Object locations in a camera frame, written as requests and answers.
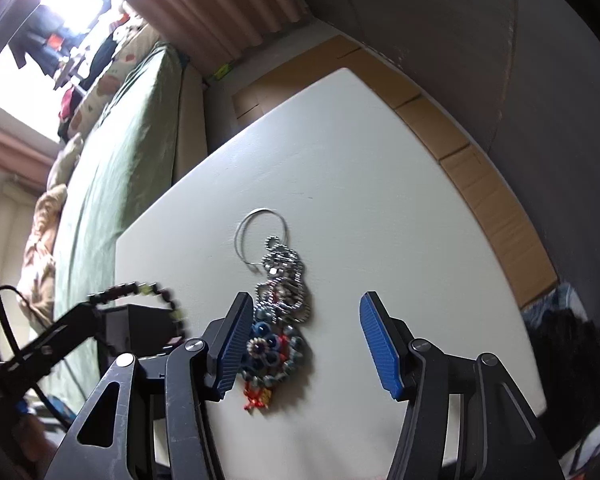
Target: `screw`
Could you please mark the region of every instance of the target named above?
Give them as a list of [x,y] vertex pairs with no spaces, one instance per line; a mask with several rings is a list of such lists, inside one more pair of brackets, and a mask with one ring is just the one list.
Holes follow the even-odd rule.
[[129,366],[133,361],[133,354],[120,354],[118,357],[116,357],[116,364],[121,368]]
[[199,352],[205,347],[205,342],[202,339],[189,339],[184,343],[184,348],[189,352]]
[[426,339],[414,339],[411,342],[411,347],[416,351],[423,354],[431,348],[431,343]]
[[482,354],[481,359],[487,366],[495,366],[498,364],[498,358],[493,354]]

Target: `white table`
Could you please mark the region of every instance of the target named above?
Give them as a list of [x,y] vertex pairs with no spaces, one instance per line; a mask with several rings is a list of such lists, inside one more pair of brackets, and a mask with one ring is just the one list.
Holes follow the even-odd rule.
[[[242,381],[209,414],[228,479],[384,478],[405,403],[382,389],[358,319],[376,290],[393,317],[449,354],[497,354],[532,409],[545,401],[506,279],[468,207],[416,136],[342,69],[253,123],[169,190],[118,240],[116,281],[172,288],[192,335],[262,276],[234,254],[246,213],[286,218],[306,264],[314,357],[274,393],[269,413],[242,409]],[[246,234],[259,260],[273,216]],[[450,405],[445,458],[457,453]]]

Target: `pillow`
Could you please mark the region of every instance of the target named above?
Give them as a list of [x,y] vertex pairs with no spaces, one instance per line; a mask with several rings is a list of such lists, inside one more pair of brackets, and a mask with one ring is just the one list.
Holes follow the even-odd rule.
[[46,180],[47,191],[60,184],[69,184],[69,179],[74,172],[75,165],[78,163],[83,146],[84,142],[81,134],[69,139],[66,146],[58,153],[58,158],[56,158],[51,170],[49,170],[49,176]]
[[22,298],[18,299],[21,310],[37,332],[53,321],[56,261],[52,253],[65,201],[66,186],[61,184],[47,191],[36,202],[31,234],[24,249],[22,273],[16,286],[35,313],[29,311]]
[[113,55],[110,65],[96,79],[76,108],[67,131],[69,137],[81,132],[84,139],[87,138],[126,76],[151,52],[158,40],[160,34],[151,25],[145,25],[128,43],[118,46],[119,50]]

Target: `blue rubber pad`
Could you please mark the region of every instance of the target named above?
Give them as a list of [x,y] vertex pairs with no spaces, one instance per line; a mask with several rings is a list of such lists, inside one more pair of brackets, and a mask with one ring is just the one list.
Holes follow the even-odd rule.
[[360,325],[365,333],[366,344],[371,350],[371,357],[374,359],[382,387],[389,391],[394,399],[398,399],[404,391],[400,376],[400,357],[368,294],[360,299]]
[[218,381],[218,394],[221,399],[224,399],[224,394],[234,387],[235,376],[240,369],[240,361],[247,346],[252,323],[253,308],[243,308],[220,357],[222,364],[219,371],[221,377]]

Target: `brown curtain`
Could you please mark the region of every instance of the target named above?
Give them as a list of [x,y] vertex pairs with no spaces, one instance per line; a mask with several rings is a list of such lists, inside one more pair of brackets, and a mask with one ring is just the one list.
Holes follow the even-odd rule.
[[53,159],[0,129],[0,169],[17,175],[33,189],[46,189],[46,178]]
[[127,0],[202,75],[306,15],[304,0]]

